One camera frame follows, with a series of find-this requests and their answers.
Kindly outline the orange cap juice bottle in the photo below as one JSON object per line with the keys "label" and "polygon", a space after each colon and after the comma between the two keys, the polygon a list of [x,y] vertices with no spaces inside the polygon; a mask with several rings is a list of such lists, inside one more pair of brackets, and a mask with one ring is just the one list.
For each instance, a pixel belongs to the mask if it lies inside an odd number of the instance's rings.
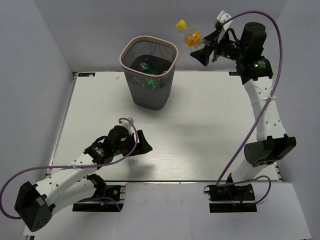
{"label": "orange cap juice bottle", "polygon": [[183,38],[184,44],[191,52],[198,51],[205,46],[200,32],[191,28],[183,19],[181,19],[175,27]]}

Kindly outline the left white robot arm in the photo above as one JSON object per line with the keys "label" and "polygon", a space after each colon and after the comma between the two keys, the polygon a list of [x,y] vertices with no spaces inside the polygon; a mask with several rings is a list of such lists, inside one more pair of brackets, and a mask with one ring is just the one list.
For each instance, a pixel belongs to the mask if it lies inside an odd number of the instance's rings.
{"label": "left white robot arm", "polygon": [[14,209],[27,228],[31,232],[40,230],[54,214],[77,202],[112,200],[113,190],[96,171],[118,155],[144,155],[153,149],[142,130],[133,133],[131,128],[124,122],[114,126],[67,167],[34,184],[24,183]]}

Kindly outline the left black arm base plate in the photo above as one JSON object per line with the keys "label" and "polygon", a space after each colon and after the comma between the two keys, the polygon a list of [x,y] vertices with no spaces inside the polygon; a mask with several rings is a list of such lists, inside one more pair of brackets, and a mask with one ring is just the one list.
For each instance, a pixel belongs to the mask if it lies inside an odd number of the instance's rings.
{"label": "left black arm base plate", "polygon": [[76,202],[73,212],[119,213],[125,203],[126,186],[107,184],[104,190],[94,193],[93,197]]}

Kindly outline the green soda bottle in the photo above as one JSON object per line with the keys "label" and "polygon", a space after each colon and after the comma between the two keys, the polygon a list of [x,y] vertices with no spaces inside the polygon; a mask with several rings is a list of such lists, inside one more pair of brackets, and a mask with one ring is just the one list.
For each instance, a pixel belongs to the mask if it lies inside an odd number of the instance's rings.
{"label": "green soda bottle", "polygon": [[[149,65],[147,63],[143,63],[141,62],[140,63],[140,69],[141,69],[141,72],[144,73],[144,74],[147,74],[147,75],[150,75],[150,76],[157,76],[158,74],[150,69]],[[159,84],[158,84],[158,81],[157,80],[154,80],[154,79],[151,79],[151,78],[147,78],[145,80],[145,86],[149,89],[157,89],[159,87]]]}

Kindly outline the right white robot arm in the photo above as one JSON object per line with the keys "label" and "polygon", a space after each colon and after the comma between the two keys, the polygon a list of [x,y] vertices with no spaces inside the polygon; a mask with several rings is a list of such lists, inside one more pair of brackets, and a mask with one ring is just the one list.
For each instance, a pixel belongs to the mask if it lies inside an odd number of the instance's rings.
{"label": "right white robot arm", "polygon": [[225,182],[226,195],[236,200],[243,195],[243,186],[249,185],[268,165],[286,156],[297,142],[283,127],[274,95],[278,81],[273,80],[271,63],[262,55],[267,37],[265,26],[249,22],[244,26],[241,38],[234,40],[230,40],[229,35],[235,32],[227,24],[217,22],[215,28],[204,37],[204,47],[190,55],[204,66],[218,57],[235,61],[236,72],[249,96],[255,118],[249,133],[256,131],[256,141],[245,139],[241,143],[244,160]]}

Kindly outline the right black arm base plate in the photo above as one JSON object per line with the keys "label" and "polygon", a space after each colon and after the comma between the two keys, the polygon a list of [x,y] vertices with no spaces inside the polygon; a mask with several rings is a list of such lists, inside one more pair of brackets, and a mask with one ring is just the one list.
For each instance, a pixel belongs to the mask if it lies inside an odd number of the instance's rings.
{"label": "right black arm base plate", "polygon": [[207,185],[203,192],[209,196],[210,213],[257,212],[256,197],[251,184],[226,187]]}

